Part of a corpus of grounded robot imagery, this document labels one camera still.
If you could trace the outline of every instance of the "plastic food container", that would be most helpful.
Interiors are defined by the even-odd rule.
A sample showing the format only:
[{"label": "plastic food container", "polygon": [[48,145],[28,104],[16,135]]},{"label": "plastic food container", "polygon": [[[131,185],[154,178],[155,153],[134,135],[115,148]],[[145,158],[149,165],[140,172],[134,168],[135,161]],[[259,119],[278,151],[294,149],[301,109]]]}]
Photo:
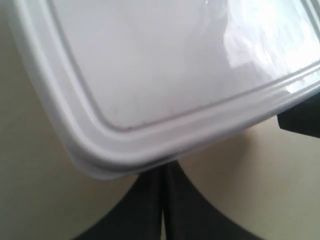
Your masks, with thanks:
[{"label": "plastic food container", "polygon": [[227,138],[318,92],[312,3],[11,0],[8,15],[65,149],[88,175],[112,179]]}]

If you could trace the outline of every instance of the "plastic container lid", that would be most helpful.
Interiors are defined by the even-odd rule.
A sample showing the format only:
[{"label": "plastic container lid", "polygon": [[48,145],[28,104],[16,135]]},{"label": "plastic container lid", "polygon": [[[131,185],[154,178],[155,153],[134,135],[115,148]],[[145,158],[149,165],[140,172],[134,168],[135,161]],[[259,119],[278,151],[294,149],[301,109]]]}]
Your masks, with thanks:
[{"label": "plastic container lid", "polygon": [[320,90],[309,0],[12,0],[65,148],[112,179],[219,141]]}]

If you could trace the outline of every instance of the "black object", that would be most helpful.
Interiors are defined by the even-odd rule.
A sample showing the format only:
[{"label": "black object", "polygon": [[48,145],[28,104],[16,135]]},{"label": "black object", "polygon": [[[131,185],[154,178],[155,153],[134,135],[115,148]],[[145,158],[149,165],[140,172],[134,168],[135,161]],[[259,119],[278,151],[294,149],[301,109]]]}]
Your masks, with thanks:
[{"label": "black object", "polygon": [[320,93],[277,117],[283,130],[320,138]]},{"label": "black object", "polygon": [[177,161],[142,173],[120,203],[77,240],[259,240],[215,209]]}]

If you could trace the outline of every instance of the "beige surface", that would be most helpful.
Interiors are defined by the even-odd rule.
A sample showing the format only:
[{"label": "beige surface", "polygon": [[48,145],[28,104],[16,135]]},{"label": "beige surface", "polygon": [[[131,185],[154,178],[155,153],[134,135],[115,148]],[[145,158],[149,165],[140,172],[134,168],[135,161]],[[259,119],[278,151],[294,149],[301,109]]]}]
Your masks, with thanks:
[{"label": "beige surface", "polygon": [[320,139],[275,118],[181,161],[198,190],[267,240],[320,239]]},{"label": "beige surface", "polygon": [[68,240],[104,216],[135,176],[92,180],[66,156],[30,84],[0,1],[0,239]]},{"label": "beige surface", "polygon": [[[136,177],[99,182],[74,168],[29,83],[3,0],[0,52],[0,239],[70,239]],[[271,119],[181,163],[211,203],[261,237],[320,239],[320,140],[279,130]]]}]

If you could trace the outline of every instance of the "white plastic lid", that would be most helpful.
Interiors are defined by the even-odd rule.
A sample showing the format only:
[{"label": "white plastic lid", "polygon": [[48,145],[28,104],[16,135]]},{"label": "white plastic lid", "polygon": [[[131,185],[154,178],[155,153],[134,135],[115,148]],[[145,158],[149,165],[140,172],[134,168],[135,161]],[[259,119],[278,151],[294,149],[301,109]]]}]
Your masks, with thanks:
[{"label": "white plastic lid", "polygon": [[248,128],[320,89],[309,0],[13,0],[67,151],[110,179]]}]

